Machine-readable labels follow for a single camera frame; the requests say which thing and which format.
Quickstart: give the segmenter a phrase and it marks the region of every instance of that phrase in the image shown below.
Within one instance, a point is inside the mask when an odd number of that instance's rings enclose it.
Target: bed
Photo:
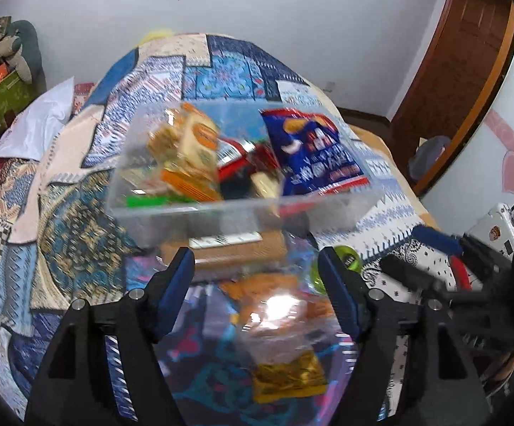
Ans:
[[[256,45],[222,35],[185,34],[143,44],[116,62],[82,110],[54,139],[40,163],[9,160],[0,178],[0,398],[22,419],[40,361],[61,316],[76,298],[91,304],[122,297],[154,272],[104,209],[109,178],[139,104],[165,100],[282,101],[323,106],[355,141],[385,196],[354,230],[314,233],[320,247],[350,245],[362,276],[397,300],[417,297],[384,276],[379,259],[393,252],[455,281],[446,257],[411,238],[420,223],[436,226],[370,132],[349,128],[317,87]],[[257,405],[237,361],[231,310],[215,284],[191,287],[179,322],[156,348],[159,364],[188,424],[284,426],[328,424],[354,367],[355,343],[329,335],[317,349],[329,390],[323,396]],[[217,322],[209,326],[205,323]],[[134,418],[118,365],[117,341],[106,340],[119,413]],[[387,413],[397,407],[407,352],[398,338]]]

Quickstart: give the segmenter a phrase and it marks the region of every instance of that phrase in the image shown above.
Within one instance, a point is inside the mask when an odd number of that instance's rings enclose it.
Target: green box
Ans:
[[[24,83],[17,72],[12,72],[0,82],[0,133],[6,130],[5,118],[21,113],[37,94],[33,84]]]

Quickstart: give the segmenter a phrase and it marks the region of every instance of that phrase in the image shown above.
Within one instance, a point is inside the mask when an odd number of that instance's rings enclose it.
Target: baseboard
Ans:
[[[359,110],[346,109],[345,107],[338,107],[342,116],[352,115],[358,119],[374,121],[381,123],[387,128],[391,128],[391,122],[386,117],[375,115],[374,113],[360,112]]]

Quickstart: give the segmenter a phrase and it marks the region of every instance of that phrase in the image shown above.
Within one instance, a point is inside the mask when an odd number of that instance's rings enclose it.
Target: clear plastic bin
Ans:
[[[260,110],[293,106],[272,102],[191,101],[219,127],[221,135],[255,141],[267,136]],[[164,120],[168,103],[151,104],[137,110],[127,132],[117,169],[109,186],[107,212],[127,228],[139,247],[159,246],[206,236],[254,231],[287,230],[295,234],[326,229],[351,229],[383,195],[369,166],[356,151],[352,132],[340,118],[323,108],[298,106],[303,112],[317,112],[332,118],[340,128],[341,142],[352,152],[370,185],[346,193],[285,196],[277,199],[238,199],[224,202],[173,204],[128,208],[126,197],[132,187],[121,177],[123,169],[141,168],[152,161],[146,145],[148,133]]]

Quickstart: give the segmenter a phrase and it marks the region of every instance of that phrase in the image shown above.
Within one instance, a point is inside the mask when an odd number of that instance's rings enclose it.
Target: wall outlet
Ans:
[[[327,82],[326,87],[323,89],[323,91],[326,93],[331,93],[335,87],[336,87],[335,82]]]

